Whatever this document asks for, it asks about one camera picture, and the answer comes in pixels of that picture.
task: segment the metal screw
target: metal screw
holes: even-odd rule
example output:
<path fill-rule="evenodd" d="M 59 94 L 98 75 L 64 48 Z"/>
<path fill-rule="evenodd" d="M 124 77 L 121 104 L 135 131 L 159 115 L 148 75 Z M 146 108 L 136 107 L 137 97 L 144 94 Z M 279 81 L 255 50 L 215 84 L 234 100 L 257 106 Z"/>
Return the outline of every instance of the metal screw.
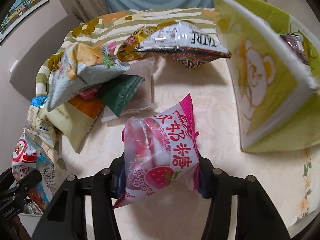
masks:
<path fill-rule="evenodd" d="M 248 181 L 251 181 L 251 182 L 255 182 L 255 181 L 256 181 L 256 177 L 253 176 L 253 175 L 249 175 L 249 176 L 247 177 L 247 179 L 248 179 Z"/>
<path fill-rule="evenodd" d="M 222 170 L 221 169 L 219 169 L 219 168 L 214 168 L 213 169 L 213 174 L 215 174 L 215 175 L 220 175 L 222 173 Z"/>
<path fill-rule="evenodd" d="M 75 175 L 69 175 L 69 176 L 67 177 L 67 181 L 74 181 L 75 178 L 76 178 Z"/>
<path fill-rule="evenodd" d="M 103 170 L 101 171 L 101 173 L 102 173 L 103 175 L 108 175 L 110 172 L 111 172 L 111 170 L 108 169 L 108 168 L 105 168 L 105 169 L 103 169 Z"/>

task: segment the gray headboard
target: gray headboard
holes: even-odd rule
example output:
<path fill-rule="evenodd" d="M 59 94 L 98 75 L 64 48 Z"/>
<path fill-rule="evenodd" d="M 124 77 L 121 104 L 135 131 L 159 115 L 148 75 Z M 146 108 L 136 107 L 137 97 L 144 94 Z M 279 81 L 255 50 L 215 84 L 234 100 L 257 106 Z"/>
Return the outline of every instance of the gray headboard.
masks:
<path fill-rule="evenodd" d="M 79 24 L 80 20 L 74 14 L 67 15 L 48 30 L 19 61 L 11 74 L 10 83 L 24 97 L 31 101 L 36 96 L 36 75 L 40 67 L 58 51 L 68 32 Z"/>

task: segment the floral tablecloth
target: floral tablecloth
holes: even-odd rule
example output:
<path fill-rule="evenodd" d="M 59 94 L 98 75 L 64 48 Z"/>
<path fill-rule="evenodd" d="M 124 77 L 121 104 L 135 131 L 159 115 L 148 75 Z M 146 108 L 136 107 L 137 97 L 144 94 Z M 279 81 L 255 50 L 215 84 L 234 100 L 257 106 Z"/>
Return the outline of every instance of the floral tablecloth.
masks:
<path fill-rule="evenodd" d="M 69 32 L 57 54 L 40 68 L 36 78 L 37 95 L 47 95 L 51 73 L 56 70 L 61 52 L 68 45 L 83 42 L 100 46 L 115 40 L 118 48 L 143 25 L 182 19 L 195 22 L 197 27 L 218 39 L 213 8 L 126 10 L 80 25 Z M 174 60 L 156 56 L 156 112 L 175 105 L 188 92 L 193 99 L 196 130 L 200 132 L 197 144 L 203 157 L 232 176 L 256 176 L 287 227 L 316 210 L 320 199 L 320 147 L 267 154 L 241 152 L 236 100 L 225 59 L 187 69 Z M 147 115 L 153 115 L 153 112 L 137 116 Z M 106 125 L 99 117 L 80 154 L 76 154 L 68 139 L 62 136 L 59 150 L 52 154 L 58 186 L 69 174 L 87 177 L 109 167 L 124 150 L 121 132 L 128 118 L 123 116 Z M 200 239 L 209 205 L 209 200 L 202 199 L 197 192 L 190 192 L 183 182 L 177 181 L 158 194 L 116 209 L 115 214 L 123 239 Z M 90 237 L 92 221 L 88 224 Z M 230 239 L 234 239 L 235 225 L 234 214 Z"/>

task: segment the gray snack bag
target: gray snack bag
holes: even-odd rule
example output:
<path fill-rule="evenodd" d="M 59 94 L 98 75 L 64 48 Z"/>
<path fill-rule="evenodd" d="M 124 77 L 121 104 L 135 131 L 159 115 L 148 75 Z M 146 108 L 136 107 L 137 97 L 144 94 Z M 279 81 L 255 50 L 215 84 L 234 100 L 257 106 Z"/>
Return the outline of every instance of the gray snack bag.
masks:
<path fill-rule="evenodd" d="M 110 54 L 107 44 L 93 48 L 74 43 L 65 49 L 58 70 L 53 74 L 47 108 L 52 111 L 93 85 L 107 82 L 129 70 L 128 63 Z"/>

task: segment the pink wrapper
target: pink wrapper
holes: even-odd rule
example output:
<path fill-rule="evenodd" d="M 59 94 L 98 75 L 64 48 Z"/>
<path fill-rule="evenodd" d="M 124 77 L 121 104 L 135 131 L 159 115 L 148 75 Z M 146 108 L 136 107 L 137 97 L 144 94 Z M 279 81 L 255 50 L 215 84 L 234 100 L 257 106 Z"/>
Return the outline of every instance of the pink wrapper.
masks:
<path fill-rule="evenodd" d="M 114 54 L 115 49 L 116 49 L 116 42 L 113 41 L 111 43 L 108 43 L 108 49 L 111 54 Z M 95 99 L 96 97 L 94 95 L 99 90 L 100 87 L 101 87 L 101 85 L 98 85 L 94 88 L 87 89 L 87 90 L 81 92 L 79 95 L 85 100 Z"/>
<path fill-rule="evenodd" d="M 125 192 L 114 208 L 128 205 L 184 176 L 198 189 L 199 157 L 190 94 L 179 104 L 147 118 L 130 118 L 124 127 Z"/>

